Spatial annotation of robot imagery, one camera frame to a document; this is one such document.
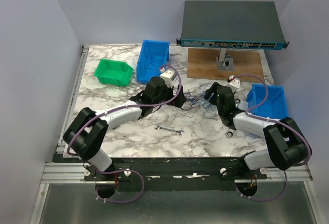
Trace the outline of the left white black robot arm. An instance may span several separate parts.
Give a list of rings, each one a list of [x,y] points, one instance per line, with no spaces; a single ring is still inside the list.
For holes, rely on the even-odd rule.
[[[102,180],[111,179],[114,174],[112,159],[101,149],[108,130],[140,120],[151,114],[156,106],[181,107],[186,101],[181,80],[176,93],[173,92],[174,88],[169,87],[162,77],[152,77],[144,90],[124,104],[100,112],[83,108],[63,135],[67,149],[72,149],[74,156],[93,165]]]

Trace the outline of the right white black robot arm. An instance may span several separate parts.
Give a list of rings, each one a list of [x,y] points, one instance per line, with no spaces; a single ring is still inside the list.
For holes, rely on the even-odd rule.
[[[204,99],[216,106],[226,127],[251,133],[266,142],[266,149],[244,155],[243,162],[236,166],[241,178],[249,178],[262,167],[276,167],[285,171],[309,162],[312,149],[294,119],[264,118],[239,109],[231,86],[217,82],[205,91]]]

